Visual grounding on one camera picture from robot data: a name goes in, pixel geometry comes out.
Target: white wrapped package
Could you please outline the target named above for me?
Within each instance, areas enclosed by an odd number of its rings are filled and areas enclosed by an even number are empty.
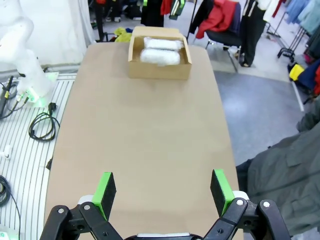
[[[148,36],[143,40],[145,49],[179,51],[184,45],[183,42],[179,40],[154,39]]]
[[[178,65],[180,63],[180,55],[176,51],[144,49],[140,55],[141,62],[158,64],[159,66]]]

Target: cardboard surface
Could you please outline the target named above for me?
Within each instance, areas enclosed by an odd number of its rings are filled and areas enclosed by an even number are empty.
[[[179,51],[180,64],[158,66],[140,61],[140,54],[145,48],[144,37],[155,39],[180,40],[184,47]],[[136,26],[133,30],[128,50],[129,72],[133,79],[175,79],[187,80],[192,67],[187,39],[176,28]]]
[[[103,172],[113,172],[117,193],[109,220],[123,238],[204,236],[218,218],[210,191],[213,168],[224,169],[238,188],[208,54],[189,47],[188,81],[130,79],[128,50],[127,43],[87,50],[54,149],[46,218],[55,205],[76,206],[81,196],[95,192]]]

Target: open cardboard box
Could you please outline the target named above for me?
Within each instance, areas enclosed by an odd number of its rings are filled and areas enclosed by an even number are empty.
[[[158,66],[140,61],[145,48],[144,37],[181,40],[184,47],[179,51],[180,64]],[[181,79],[187,80],[192,66],[187,39],[175,28],[136,26],[133,30],[128,53],[129,77],[133,79]]]

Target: person's arm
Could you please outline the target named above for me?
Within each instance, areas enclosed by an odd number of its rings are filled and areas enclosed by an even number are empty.
[[[320,96],[318,96],[311,105],[311,110],[296,125],[296,129],[301,133],[311,130],[320,122]]]

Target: metal grate floor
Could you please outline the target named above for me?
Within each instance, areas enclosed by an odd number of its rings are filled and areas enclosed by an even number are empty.
[[[57,104],[54,115],[60,123],[75,78],[76,74],[60,74],[57,79],[51,102]],[[11,159],[0,158],[0,175],[9,182],[17,201],[22,240],[38,240],[44,227],[50,172],[46,165],[53,156],[56,138],[51,142],[38,142],[28,134],[31,121],[44,111],[44,108],[26,106],[0,121],[0,151],[8,144],[12,146]],[[43,135],[48,128],[48,122],[43,121],[37,133],[42,131]],[[12,199],[0,208],[0,224],[18,232],[19,217]]]

